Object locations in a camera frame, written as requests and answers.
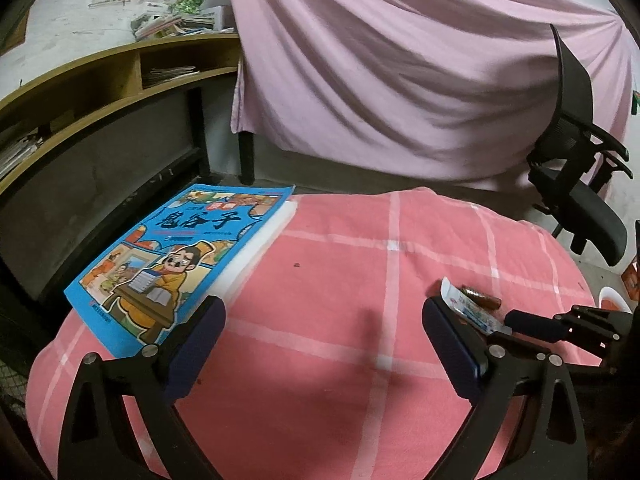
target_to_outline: blue book cover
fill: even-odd
[[[114,357],[160,344],[292,190],[195,184],[107,248],[65,295]]]

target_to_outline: bed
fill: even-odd
[[[470,407],[420,321],[444,276],[502,298],[501,316],[593,305],[571,257],[528,222],[426,188],[294,199],[291,222],[225,298],[225,331],[176,404],[226,480],[423,478]],[[111,357],[71,312],[31,369],[28,423],[54,476],[66,400],[90,351]],[[556,351],[598,363],[571,346]],[[127,409],[162,474],[140,414]],[[506,443],[501,434],[481,475]]]

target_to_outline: pink tablecloth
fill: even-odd
[[[545,231],[428,189],[301,197],[298,212],[228,305],[191,394],[187,427],[227,480],[423,478],[469,409],[420,313],[439,281],[549,316],[593,300]],[[66,400],[82,356],[108,352],[71,313],[31,370],[27,415],[55,474]],[[564,350],[572,362],[597,359]],[[162,466],[140,416],[132,424]],[[504,450],[498,440],[482,473]]]
[[[594,122],[624,135],[630,35],[608,10],[576,0],[232,2],[244,51],[232,126],[284,150],[520,186],[558,95],[549,23],[591,75]]]

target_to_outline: metal screw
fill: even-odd
[[[500,345],[489,346],[489,354],[491,354],[494,357],[497,357],[498,359],[504,357],[506,353],[507,351],[504,348],[502,348]]]
[[[549,362],[553,366],[562,366],[562,358],[559,355],[556,355],[556,354],[551,354],[549,356]]]
[[[143,357],[153,357],[158,353],[158,345],[146,345],[142,348]]]
[[[95,352],[89,352],[82,358],[82,362],[86,365],[90,365],[98,358],[98,354]]]

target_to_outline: desk shelf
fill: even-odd
[[[239,56],[237,34],[143,41],[67,63],[12,92],[0,101],[0,132],[12,127],[17,139],[37,129],[45,140],[0,180],[2,199],[58,150],[154,98],[236,72]],[[143,74],[176,66],[195,66],[200,73],[143,89]]]

